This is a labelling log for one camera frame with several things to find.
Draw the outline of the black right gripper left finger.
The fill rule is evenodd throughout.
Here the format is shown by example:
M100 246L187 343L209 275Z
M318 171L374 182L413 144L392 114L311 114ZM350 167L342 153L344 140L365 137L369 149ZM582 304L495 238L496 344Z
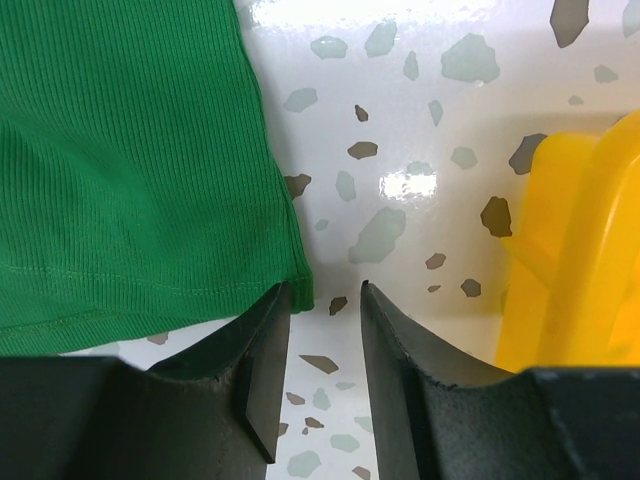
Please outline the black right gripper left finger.
M291 288L142 370L115 357L1 361L5 479L262 479L276 457Z

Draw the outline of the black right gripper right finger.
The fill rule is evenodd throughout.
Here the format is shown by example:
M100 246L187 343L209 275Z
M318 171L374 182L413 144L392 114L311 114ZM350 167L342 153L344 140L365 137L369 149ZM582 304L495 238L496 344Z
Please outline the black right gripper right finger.
M456 348L372 283L362 343L383 479L635 479L639 372L530 368Z

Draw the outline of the green tank top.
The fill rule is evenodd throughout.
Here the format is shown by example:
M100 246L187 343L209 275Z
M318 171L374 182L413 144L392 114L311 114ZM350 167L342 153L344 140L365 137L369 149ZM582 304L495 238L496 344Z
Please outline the green tank top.
M312 309L230 1L1 5L1 352Z

